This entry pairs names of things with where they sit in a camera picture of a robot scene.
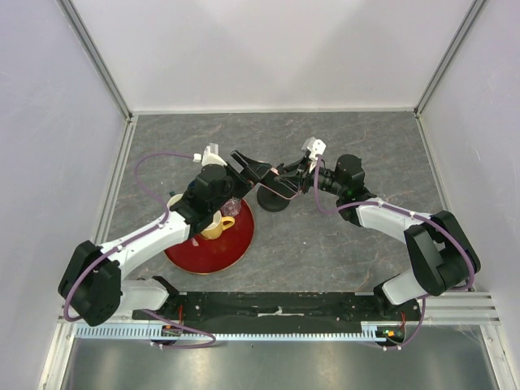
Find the black phone stand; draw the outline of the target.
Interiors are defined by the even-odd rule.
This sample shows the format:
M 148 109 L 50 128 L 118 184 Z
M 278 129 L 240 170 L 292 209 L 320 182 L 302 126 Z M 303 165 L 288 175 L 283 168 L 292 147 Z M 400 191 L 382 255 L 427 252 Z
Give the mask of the black phone stand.
M 280 212 L 286 209 L 290 201 L 273 193 L 270 189 L 260 187 L 257 191 L 257 202 L 261 208 L 269 212 Z

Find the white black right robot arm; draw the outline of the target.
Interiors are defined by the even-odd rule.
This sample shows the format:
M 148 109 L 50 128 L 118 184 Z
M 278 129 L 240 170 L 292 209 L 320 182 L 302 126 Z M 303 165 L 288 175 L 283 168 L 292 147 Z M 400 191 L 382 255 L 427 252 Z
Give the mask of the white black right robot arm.
M 280 165 L 274 170 L 274 181 L 293 192 L 333 194 L 337 197 L 334 211 L 344 220 L 405 244 L 409 270 L 374 289 L 371 306 L 378 318 L 392 319 L 407 301 L 473 285 L 480 261 L 452 213 L 418 213 L 376 197 L 365 186 L 361 159 L 352 154 L 340 156 L 334 169 L 322 162 L 317 156 Z

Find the phone with pink case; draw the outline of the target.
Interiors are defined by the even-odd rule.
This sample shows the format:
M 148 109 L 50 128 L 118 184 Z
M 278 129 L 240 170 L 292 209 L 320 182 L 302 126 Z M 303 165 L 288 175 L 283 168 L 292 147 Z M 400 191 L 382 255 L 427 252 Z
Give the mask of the phone with pink case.
M 280 179 L 280 173 L 275 167 L 271 167 L 266 176 L 261 180 L 260 185 L 287 200 L 297 197 L 300 193 L 300 190 L 287 182 L 285 178 Z

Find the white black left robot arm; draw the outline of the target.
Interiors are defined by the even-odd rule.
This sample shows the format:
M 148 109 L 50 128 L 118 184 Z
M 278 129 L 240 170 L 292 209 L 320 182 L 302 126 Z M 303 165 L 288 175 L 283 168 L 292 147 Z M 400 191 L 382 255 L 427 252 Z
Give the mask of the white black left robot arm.
M 133 293 L 142 303 L 132 304 L 132 309 L 150 309 L 160 319 L 175 316 L 178 300 L 170 295 L 170 287 L 152 279 L 144 284 L 157 293 L 151 297 L 144 289 L 124 288 L 124 278 L 156 254 L 202 233 L 228 200 L 243 198 L 273 172 L 270 163 L 255 161 L 237 150 L 231 156 L 240 170 L 216 153 L 205 151 L 199 158 L 201 171 L 181 199 L 164 206 L 162 215 L 153 222 L 104 245 L 90 240 L 78 244 L 58 285 L 64 300 L 63 317 L 96 327 L 110 319 Z

